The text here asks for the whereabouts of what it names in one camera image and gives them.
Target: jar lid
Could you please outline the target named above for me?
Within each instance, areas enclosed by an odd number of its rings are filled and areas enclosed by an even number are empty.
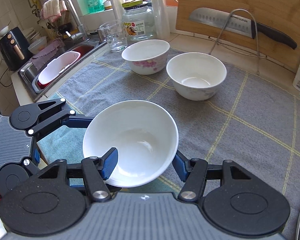
[[[124,9],[125,10],[132,10],[132,9],[138,9],[138,8],[145,7],[145,6],[148,6],[147,2],[143,2],[142,4],[131,6],[131,7],[125,7]]]
[[[126,8],[126,7],[132,7],[135,5],[139,5],[139,4],[142,4],[142,1],[143,0],[128,0],[128,1],[125,1],[124,3],[122,3],[122,7]]]

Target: wooden cutting board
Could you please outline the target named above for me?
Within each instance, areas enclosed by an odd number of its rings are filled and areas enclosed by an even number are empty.
[[[300,0],[179,0],[176,29],[218,37],[220,29],[188,20],[191,12],[200,7],[228,13],[237,8],[246,9],[257,22],[289,35],[298,44],[295,50],[259,33],[260,52],[284,63],[293,72],[297,71],[300,62]],[[251,19],[245,12],[235,14]],[[247,36],[224,31],[221,39],[256,50],[256,41]]]

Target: knife handle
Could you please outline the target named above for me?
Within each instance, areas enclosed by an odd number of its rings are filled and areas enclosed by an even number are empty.
[[[292,49],[296,49],[298,47],[297,43],[292,38],[290,38],[287,34],[280,32],[274,28],[271,28],[267,25],[257,22],[257,29],[258,32],[263,33],[264,35],[268,36],[272,40],[286,44]],[[255,39],[256,28],[254,25],[254,21],[251,21],[251,31],[252,31],[252,38]]]

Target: glass mug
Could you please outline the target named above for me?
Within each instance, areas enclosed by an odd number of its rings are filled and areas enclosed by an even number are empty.
[[[99,30],[106,38],[111,52],[121,51],[128,46],[122,20],[113,20],[104,23],[99,27]]]

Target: sink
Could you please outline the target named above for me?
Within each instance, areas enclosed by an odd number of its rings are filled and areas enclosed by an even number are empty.
[[[68,51],[77,51],[80,52],[80,58],[70,65],[65,71],[63,71],[58,77],[56,77],[48,86],[44,89],[41,89],[38,86],[38,76],[40,72],[47,66],[45,64],[39,71],[36,67],[32,64],[32,62],[27,62],[23,67],[18,71],[18,74],[24,83],[30,97],[34,102],[36,102],[45,92],[47,92],[54,84],[56,84],[62,77],[64,77],[71,69],[76,67],[79,63],[84,61],[87,57],[93,54],[95,51],[100,49],[106,44],[106,42],[102,42],[99,44],[99,39],[91,38],[88,41],[82,41],[79,44],[76,44],[67,50],[67,47],[61,48],[59,51],[61,54],[68,52]]]

